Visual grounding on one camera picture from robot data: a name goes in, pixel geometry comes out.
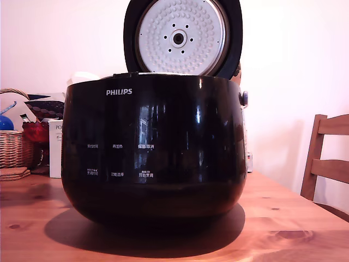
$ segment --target chair slat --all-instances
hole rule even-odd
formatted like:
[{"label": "chair slat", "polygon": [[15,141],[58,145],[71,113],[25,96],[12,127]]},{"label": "chair slat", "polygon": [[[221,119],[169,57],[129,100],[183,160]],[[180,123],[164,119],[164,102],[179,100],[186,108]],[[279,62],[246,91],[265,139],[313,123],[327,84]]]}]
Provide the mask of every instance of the chair slat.
[{"label": "chair slat", "polygon": [[349,115],[321,119],[318,133],[325,135],[349,135]]},{"label": "chair slat", "polygon": [[314,159],[311,173],[349,184],[349,162],[343,160]]}]

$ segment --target open lid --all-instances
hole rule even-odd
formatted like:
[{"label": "open lid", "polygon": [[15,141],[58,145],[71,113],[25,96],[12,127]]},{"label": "open lid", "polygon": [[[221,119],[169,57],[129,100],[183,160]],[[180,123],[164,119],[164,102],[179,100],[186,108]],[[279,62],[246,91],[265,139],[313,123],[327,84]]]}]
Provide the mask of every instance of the open lid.
[{"label": "open lid", "polygon": [[239,0],[131,0],[124,22],[129,72],[231,79],[242,51]]}]

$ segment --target chair backrest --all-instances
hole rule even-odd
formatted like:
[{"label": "chair backrest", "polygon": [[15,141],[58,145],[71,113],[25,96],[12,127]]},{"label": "chair backrest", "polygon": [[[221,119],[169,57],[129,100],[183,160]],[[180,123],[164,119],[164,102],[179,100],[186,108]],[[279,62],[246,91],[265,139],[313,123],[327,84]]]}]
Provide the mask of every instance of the chair backrest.
[{"label": "chair backrest", "polygon": [[349,183],[349,162],[320,160],[324,135],[349,135],[349,115],[316,115],[300,195],[313,201],[317,176]]}]

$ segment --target glossy black surface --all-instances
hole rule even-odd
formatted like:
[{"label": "glossy black surface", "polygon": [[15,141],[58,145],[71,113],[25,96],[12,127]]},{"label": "glossy black surface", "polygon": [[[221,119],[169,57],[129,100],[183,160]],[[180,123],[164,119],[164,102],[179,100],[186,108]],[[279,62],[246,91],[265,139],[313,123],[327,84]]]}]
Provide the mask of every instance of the glossy black surface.
[{"label": "glossy black surface", "polygon": [[62,182],[74,208],[102,223],[230,210],[246,178],[239,97],[235,83],[210,76],[134,73],[69,86]]}]

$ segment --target blue object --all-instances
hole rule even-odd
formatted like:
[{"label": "blue object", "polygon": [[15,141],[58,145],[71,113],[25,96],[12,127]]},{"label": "blue object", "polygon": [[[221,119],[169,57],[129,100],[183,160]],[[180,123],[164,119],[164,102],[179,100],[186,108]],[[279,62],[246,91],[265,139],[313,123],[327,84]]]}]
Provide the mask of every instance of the blue object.
[{"label": "blue object", "polygon": [[0,116],[0,130],[14,130],[15,127],[8,117]]}]

